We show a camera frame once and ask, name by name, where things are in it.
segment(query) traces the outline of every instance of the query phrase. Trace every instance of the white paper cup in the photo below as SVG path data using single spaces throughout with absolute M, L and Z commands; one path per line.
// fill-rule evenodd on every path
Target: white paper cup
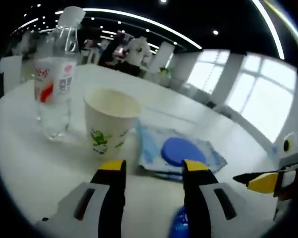
M 86 94 L 84 101 L 87 138 L 95 155 L 116 159 L 141 112 L 140 104 L 127 94 L 105 88 Z

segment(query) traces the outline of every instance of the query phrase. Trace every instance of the cup rim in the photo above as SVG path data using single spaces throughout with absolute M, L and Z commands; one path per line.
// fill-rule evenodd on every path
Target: cup rim
M 118 91 L 118 90 L 115 90 L 115 89 L 111 89 L 111 88 L 101 88 L 101 87 L 93 89 L 93 92 L 95 92 L 96 90 L 112 91 L 112 92 L 115 92 L 115 93 L 122 94 L 125 97 L 128 97 L 129 99 L 131 99 L 135 103 L 135 106 L 137 107 L 137 109 L 135 111 L 137 111 L 137 112 L 133 116 L 129 116 L 129 117 L 123 117 L 123 116 L 119 116 L 119 115 L 115 115 L 115 114 L 106 113 L 106 112 L 104 112 L 102 110 L 96 109 L 90 103 L 88 103 L 88 101 L 87 101 L 86 98 L 89 96 L 89 94 L 86 94 L 85 93 L 84 94 L 84 102 L 85 102 L 85 105 L 88 105 L 90 108 L 92 108 L 94 110 L 97 110 L 98 112 L 103 113 L 104 115 L 107 115 L 107 116 L 110 116 L 110 117 L 115 117 L 115 118 L 126 118 L 126 119 L 130 119 L 130 118 L 137 118 L 140 115 L 140 113 L 141 113 L 141 105 L 140 105 L 140 103 L 134 97 L 128 95 L 127 93 L 124 93 L 122 91 Z

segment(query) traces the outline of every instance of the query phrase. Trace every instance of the white chair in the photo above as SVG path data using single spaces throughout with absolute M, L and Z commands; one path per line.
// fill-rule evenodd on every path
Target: white chair
M 3 57 L 0 61 L 0 73 L 3 73 L 4 94 L 22 83 L 22 56 Z

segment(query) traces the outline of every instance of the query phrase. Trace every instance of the blue object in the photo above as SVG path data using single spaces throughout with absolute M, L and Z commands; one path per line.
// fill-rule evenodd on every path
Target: blue object
M 156 172 L 155 177 L 182 181 L 182 167 L 169 164 L 161 155 L 163 145 L 171 137 L 184 138 L 196 145 L 205 157 L 204 164 L 210 168 L 212 173 L 216 173 L 227 164 L 223 156 L 208 141 L 180 133 L 175 129 L 143 125 L 139 119 L 136 120 L 135 128 L 141 145 L 139 165 L 147 171 Z M 173 175 L 158 172 L 169 172 Z
M 171 137 L 166 140 L 161 149 L 161 156 L 169 164 L 177 167 L 183 165 L 184 159 L 206 163 L 204 154 L 195 144 L 178 137 Z
M 189 238 L 188 218 L 185 207 L 176 213 L 169 232 L 169 238 Z

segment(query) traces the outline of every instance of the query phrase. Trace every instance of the window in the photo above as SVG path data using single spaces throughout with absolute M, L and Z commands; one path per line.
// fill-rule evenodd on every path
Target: window
M 247 101 L 247 97 L 250 94 L 255 82 L 255 77 L 246 73 L 240 73 L 234 84 L 226 104 L 237 112 L 241 112 Z
M 165 68 L 168 68 L 168 67 L 169 67 L 169 64 L 170 64 L 172 58 L 173 58 L 173 53 L 170 55 L 170 57 L 169 57 L 169 59 L 168 59 L 168 62 L 167 62 L 167 64 L 165 65 Z
M 204 50 L 201 52 L 187 84 L 212 94 L 223 72 L 228 56 L 229 51 Z
M 293 102 L 296 74 L 283 62 L 248 55 L 225 103 L 274 142 Z

